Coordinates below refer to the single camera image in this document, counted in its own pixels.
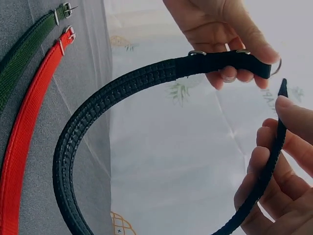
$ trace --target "gray fabric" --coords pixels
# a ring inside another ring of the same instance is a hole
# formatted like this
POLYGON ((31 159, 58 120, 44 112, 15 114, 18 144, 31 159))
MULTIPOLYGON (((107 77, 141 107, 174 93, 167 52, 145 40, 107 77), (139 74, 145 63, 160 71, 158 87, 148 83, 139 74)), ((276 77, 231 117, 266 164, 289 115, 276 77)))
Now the gray fabric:
MULTIPOLYGON (((0 60, 33 23, 63 2, 0 1, 0 60)), ((69 235, 52 186, 54 148, 70 115, 112 76, 111 48, 102 0, 72 0, 73 16, 60 22, 42 44, 11 95, 0 118, 0 160, 27 87, 45 53, 72 25, 74 44, 67 47, 37 119, 23 180, 20 235, 69 235)), ((74 189, 82 214, 96 235, 112 234, 110 217, 109 114, 87 132, 74 163, 74 189)))

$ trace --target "hand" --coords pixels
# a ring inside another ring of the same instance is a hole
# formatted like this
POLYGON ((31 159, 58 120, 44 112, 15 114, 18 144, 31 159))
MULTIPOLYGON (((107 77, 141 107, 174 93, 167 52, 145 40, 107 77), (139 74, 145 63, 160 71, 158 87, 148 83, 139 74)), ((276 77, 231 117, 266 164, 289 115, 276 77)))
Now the hand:
MULTIPOLYGON (((195 50, 205 52, 230 50, 250 50, 251 54, 266 64, 274 64, 279 55, 266 42, 258 27, 244 9, 241 0, 163 0, 177 25, 195 50)), ((220 72, 211 72, 207 78, 211 85, 220 90, 223 82, 238 78, 242 82, 255 79, 255 83, 265 89, 266 79, 247 70, 227 66, 220 72)))
MULTIPOLYGON (((313 111, 293 105, 283 96, 276 101, 276 111, 288 129, 283 149, 313 177, 313 111)), ((248 174, 235 194, 236 208, 246 199, 268 160, 277 123, 267 119, 257 132, 257 147, 252 152, 248 174)), ((256 205, 241 225, 247 235, 313 234, 313 188, 295 174, 283 153, 259 202, 275 222, 256 205)))

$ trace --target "pineapple print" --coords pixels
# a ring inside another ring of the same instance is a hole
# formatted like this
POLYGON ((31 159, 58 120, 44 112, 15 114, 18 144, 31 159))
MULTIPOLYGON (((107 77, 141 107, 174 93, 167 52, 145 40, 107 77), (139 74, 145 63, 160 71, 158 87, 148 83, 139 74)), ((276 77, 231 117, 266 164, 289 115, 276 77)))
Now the pineapple print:
POLYGON ((173 104, 177 103, 183 107, 183 103, 188 101, 189 89, 196 87, 202 81, 202 76, 183 77, 175 81, 174 84, 168 86, 167 97, 173 100, 173 104))
POLYGON ((291 96, 290 98, 293 101, 296 101, 299 103, 302 102, 301 97, 304 96, 303 89, 301 89, 299 87, 291 88, 291 89, 288 89, 288 94, 291 96))
POLYGON ((111 46, 113 47, 124 47, 126 48, 126 51, 133 51, 134 47, 138 46, 138 45, 132 44, 131 42, 129 42, 128 40, 120 36, 111 36, 110 43, 111 43, 111 46))
POLYGON ((114 235, 136 235, 131 224, 126 221, 122 216, 111 212, 113 222, 114 235))

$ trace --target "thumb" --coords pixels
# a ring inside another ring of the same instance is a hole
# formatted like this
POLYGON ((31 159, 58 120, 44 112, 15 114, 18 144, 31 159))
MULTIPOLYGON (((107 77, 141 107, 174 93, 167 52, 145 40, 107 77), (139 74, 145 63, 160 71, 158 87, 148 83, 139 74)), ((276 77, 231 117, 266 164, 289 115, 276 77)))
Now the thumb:
POLYGON ((313 111, 299 107, 284 97, 278 96, 276 111, 288 130, 313 144, 313 111))
POLYGON ((265 64, 274 64, 279 54, 269 45, 264 35, 245 10, 241 0, 226 1, 223 9, 225 21, 236 31, 246 49, 265 64))

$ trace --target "white fabric backdrop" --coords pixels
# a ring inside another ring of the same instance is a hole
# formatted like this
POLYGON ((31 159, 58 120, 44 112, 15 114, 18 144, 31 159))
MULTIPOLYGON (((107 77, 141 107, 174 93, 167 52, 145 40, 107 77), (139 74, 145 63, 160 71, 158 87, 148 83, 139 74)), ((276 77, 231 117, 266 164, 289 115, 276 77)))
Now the white fabric backdrop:
MULTIPOLYGON (((192 49, 161 0, 104 2, 114 78, 192 49)), ((276 118, 283 77, 291 99, 313 109, 310 5, 308 0, 247 2, 283 58, 268 90, 236 81, 217 92, 204 75, 196 75, 147 89, 112 108, 112 211, 132 226, 121 229, 115 222, 116 234, 208 235, 231 218, 256 131, 266 118, 276 118)))

